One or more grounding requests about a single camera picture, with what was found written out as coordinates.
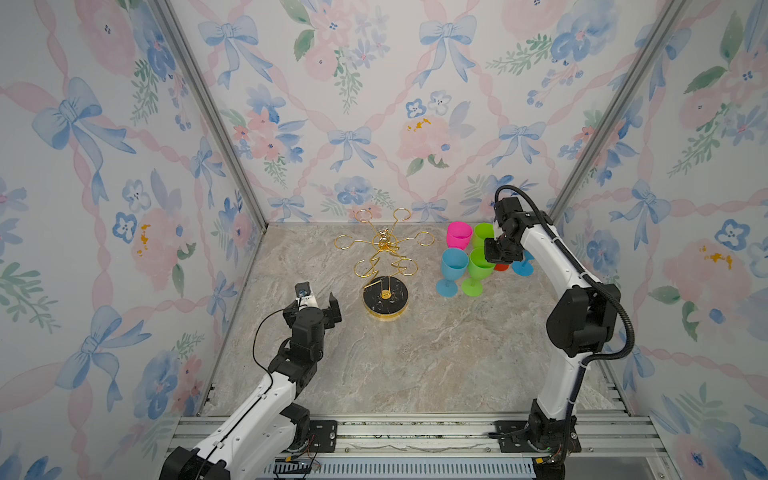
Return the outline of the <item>pink wine glass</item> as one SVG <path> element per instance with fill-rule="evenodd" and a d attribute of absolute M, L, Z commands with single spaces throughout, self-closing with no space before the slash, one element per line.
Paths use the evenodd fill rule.
<path fill-rule="evenodd" d="M 448 248 L 465 250 L 471 243 L 473 227 L 465 222 L 452 222 L 446 230 L 446 245 Z"/>

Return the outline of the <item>green wine glass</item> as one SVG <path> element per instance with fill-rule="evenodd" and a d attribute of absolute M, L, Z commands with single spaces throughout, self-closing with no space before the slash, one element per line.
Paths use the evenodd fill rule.
<path fill-rule="evenodd" d="M 474 249 L 483 249 L 485 241 L 494 238 L 494 226 L 491 223 L 479 223 L 474 227 L 471 244 Z"/>
<path fill-rule="evenodd" d="M 483 247 L 474 248 L 469 255 L 467 272 L 469 277 L 462 282 L 461 288 L 469 297 L 479 297 L 483 293 L 483 281 L 494 271 L 494 265 L 485 257 Z"/>

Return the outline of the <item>blue wine glass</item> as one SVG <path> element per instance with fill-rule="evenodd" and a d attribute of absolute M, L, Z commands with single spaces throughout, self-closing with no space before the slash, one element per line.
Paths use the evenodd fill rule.
<path fill-rule="evenodd" d="M 527 251 L 523 251 L 523 259 L 520 261 L 514 261 L 511 264 L 511 269 L 514 273 L 521 277 L 529 277 L 534 273 L 534 266 L 531 261 L 534 259 L 533 255 Z"/>
<path fill-rule="evenodd" d="M 452 298 L 458 293 L 456 282 L 462 278 L 469 263 L 465 251 L 457 248 L 446 249 L 441 256 L 442 278 L 436 283 L 437 293 Z"/>

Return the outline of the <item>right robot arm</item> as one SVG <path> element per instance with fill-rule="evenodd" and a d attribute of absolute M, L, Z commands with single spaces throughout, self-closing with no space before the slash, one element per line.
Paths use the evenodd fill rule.
<path fill-rule="evenodd" d="M 592 358 L 613 336 L 620 298 L 604 285 L 563 243 L 548 216 L 525 210 L 518 196 L 494 202 L 494 236 L 484 241 L 485 259 L 492 264 L 521 262 L 530 254 L 559 296 L 547 317 L 546 334 L 553 353 L 544 386 L 533 400 L 526 427 L 506 435 L 564 460 L 575 447 L 574 411 Z"/>

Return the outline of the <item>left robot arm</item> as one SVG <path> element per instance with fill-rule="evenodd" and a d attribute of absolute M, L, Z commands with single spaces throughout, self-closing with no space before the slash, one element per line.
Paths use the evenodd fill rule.
<path fill-rule="evenodd" d="M 321 308 L 307 282 L 281 313 L 291 336 L 252 394 L 216 430 L 192 449 L 175 448 L 161 479 L 256 479 L 282 453 L 301 454 L 315 441 L 310 412 L 296 403 L 324 357 L 324 337 L 342 321 L 338 300 Z"/>

